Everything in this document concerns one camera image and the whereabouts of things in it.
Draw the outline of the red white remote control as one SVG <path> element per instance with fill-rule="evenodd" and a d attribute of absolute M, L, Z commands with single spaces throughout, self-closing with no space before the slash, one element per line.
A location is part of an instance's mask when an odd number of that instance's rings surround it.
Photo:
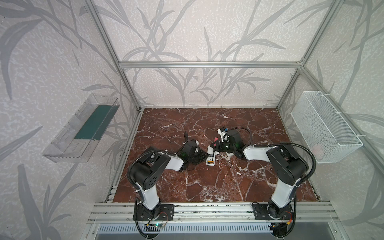
<path fill-rule="evenodd" d="M 216 164 L 216 156 L 219 154 L 219 152 L 215 151 L 211 146 L 208 146 L 207 154 L 208 154 L 208 157 L 206 158 L 206 162 L 207 161 L 213 161 Z"/>

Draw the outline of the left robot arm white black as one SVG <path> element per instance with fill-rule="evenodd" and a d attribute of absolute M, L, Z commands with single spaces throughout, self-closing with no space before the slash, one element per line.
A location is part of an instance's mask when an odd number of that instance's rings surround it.
<path fill-rule="evenodd" d="M 128 181 L 134 186 L 140 199 L 136 199 L 133 219 L 135 221 L 155 220 L 161 214 L 161 200 L 157 193 L 157 181 L 165 170 L 182 172 L 189 166 L 196 166 L 206 160 L 212 160 L 214 150 L 209 147 L 205 152 L 196 140 L 186 140 L 176 152 L 146 149 L 130 165 Z"/>

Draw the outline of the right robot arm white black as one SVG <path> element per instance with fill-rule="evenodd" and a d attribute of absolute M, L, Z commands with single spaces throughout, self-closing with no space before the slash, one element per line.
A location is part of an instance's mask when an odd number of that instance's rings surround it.
<path fill-rule="evenodd" d="M 209 160 L 218 153 L 227 153 L 241 160 L 270 163 L 278 177 L 277 186 L 268 205 L 255 209 L 255 212 L 279 220 L 289 210 L 300 185 L 315 173 L 316 157 L 308 148 L 294 143 L 247 145 L 238 129 L 218 129 L 220 138 L 208 147 Z"/>

